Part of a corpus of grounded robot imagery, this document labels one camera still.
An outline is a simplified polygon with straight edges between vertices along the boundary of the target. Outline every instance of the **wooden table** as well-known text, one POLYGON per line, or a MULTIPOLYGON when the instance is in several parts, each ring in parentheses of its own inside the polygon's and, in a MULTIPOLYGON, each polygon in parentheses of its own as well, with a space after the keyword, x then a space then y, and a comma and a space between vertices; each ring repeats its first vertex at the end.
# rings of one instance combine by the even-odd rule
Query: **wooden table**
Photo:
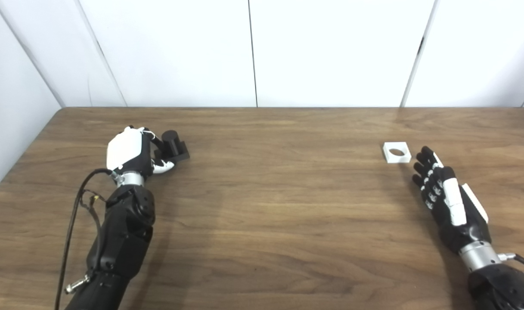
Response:
MULTIPOLYGON (((0 184, 0 309, 53 308, 75 192, 130 124, 177 130, 191 159, 146 183, 155 234, 123 310, 472 309, 414 160, 387 164, 386 141, 432 147, 496 250, 524 255, 524 108, 66 108, 0 184)), ((94 236, 80 210, 66 282, 94 236)))

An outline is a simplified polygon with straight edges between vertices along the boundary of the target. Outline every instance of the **robotic hand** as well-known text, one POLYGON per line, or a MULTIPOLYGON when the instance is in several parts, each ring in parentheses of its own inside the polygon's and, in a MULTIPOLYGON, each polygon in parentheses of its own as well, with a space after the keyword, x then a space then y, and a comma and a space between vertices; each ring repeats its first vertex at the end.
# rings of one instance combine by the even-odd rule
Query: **robotic hand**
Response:
POLYGON ((441 241, 460 255, 470 274, 468 290, 477 310, 524 310, 524 273, 502 261, 524 258, 497 254, 491 246, 488 215, 467 184, 444 167, 428 147, 417 154, 413 181, 437 223, 441 241))
POLYGON ((96 169, 81 185, 75 201, 67 243, 63 255, 56 309, 64 279, 66 256, 78 203, 83 204, 85 184, 96 173, 110 175, 117 189, 104 200, 105 219, 102 226, 95 211, 92 197, 88 211, 98 224, 98 237, 91 246, 86 263, 84 279, 70 284, 67 294, 74 294, 67 310, 116 310, 130 280, 138 274, 147 248, 153 236, 155 221, 153 194, 144 187, 145 180, 153 173, 169 171, 181 160, 188 159, 189 152, 175 131, 167 131, 159 139, 153 132, 142 127, 126 127, 112 139, 107 149, 107 169, 96 169), (150 144, 158 148, 151 158, 150 144))

